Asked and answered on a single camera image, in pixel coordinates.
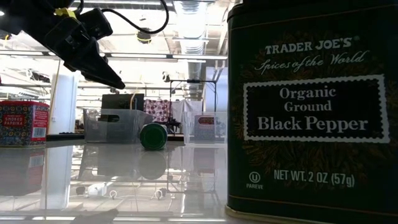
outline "glossy table surface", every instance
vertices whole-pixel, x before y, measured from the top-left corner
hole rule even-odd
[[[224,213],[223,147],[169,142],[148,152],[137,144],[57,141],[1,148],[0,160],[0,222],[250,223]],[[100,222],[73,221],[114,208]]]

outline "small white object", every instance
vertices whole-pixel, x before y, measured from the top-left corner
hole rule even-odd
[[[108,186],[106,184],[93,184],[88,187],[88,195],[90,196],[105,196]]]

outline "dark green tin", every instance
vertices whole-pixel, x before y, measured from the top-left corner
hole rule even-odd
[[[398,223],[398,2],[264,2],[228,18],[227,212]]]
[[[167,142],[167,131],[160,124],[147,124],[142,128],[139,139],[144,149],[161,150]]]

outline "black monitor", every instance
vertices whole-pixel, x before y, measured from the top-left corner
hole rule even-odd
[[[130,109],[130,99],[133,94],[105,94],[102,95],[101,109]],[[138,93],[132,102],[133,110],[144,111],[144,94]]]

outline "transparent storage container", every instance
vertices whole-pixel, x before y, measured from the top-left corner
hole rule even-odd
[[[86,142],[139,143],[139,133],[153,117],[139,110],[83,110]]]
[[[184,112],[184,143],[201,147],[226,146],[226,112]]]

